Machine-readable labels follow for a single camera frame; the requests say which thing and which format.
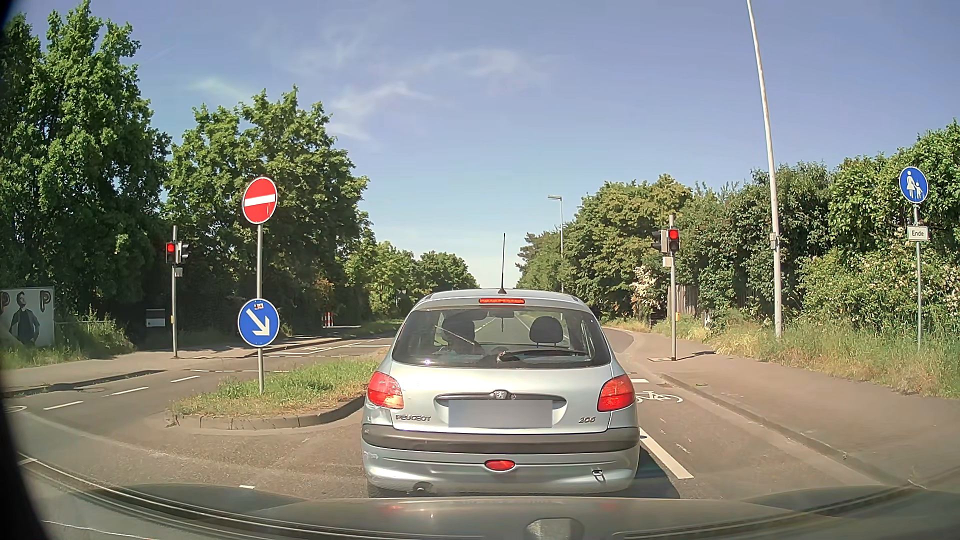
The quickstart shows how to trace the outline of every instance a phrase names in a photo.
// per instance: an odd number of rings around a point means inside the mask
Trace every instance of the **sidewalk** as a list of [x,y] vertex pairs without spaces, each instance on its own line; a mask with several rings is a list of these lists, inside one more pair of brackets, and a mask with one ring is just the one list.
[[[283,351],[295,347],[308,347],[336,337],[297,337],[286,339],[264,349],[265,353]],[[179,358],[172,351],[137,351],[107,359],[80,360],[37,367],[3,370],[0,385],[4,396],[12,392],[41,388],[54,384],[78,385],[123,379],[144,372],[183,369],[202,361],[215,358],[242,358],[256,355],[256,349],[237,345],[222,345],[212,348],[191,347],[180,349]]]
[[630,334],[624,356],[644,369],[853,469],[884,483],[960,486],[950,474],[960,469],[960,401],[717,355],[694,341],[677,341],[676,361],[653,362],[670,356],[669,338]]

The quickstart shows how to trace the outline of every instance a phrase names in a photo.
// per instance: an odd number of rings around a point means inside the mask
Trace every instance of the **asphalt road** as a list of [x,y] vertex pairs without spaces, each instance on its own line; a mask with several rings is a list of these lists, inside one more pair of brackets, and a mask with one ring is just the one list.
[[[504,322],[510,335],[529,322]],[[480,330],[500,332],[500,328]],[[631,334],[607,330],[631,373],[647,454],[628,497],[743,499],[876,480],[658,378]],[[360,355],[390,339],[350,340],[267,357],[268,370]],[[210,360],[80,391],[8,400],[20,451],[79,476],[120,485],[150,482],[245,486],[304,498],[364,497],[359,413],[297,430],[165,427],[176,398],[223,377],[255,377],[256,358]]]

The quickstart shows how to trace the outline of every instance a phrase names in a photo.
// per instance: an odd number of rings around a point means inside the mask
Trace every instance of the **license plate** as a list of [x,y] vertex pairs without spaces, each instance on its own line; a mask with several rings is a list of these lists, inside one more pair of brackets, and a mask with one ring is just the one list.
[[531,430],[553,426],[553,402],[548,400],[451,400],[451,428]]

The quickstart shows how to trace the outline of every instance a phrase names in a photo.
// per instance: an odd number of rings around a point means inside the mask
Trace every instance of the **no entry sign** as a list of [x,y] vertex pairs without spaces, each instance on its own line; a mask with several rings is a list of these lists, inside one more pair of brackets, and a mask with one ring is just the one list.
[[276,210],[276,184],[261,176],[243,192],[243,216],[254,225],[264,223]]

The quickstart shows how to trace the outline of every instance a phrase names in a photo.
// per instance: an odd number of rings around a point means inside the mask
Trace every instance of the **driver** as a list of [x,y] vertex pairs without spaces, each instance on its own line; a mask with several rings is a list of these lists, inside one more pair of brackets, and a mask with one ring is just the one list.
[[444,320],[444,339],[449,348],[458,355],[482,355],[482,347],[475,343],[476,332],[473,321],[466,317],[451,317]]

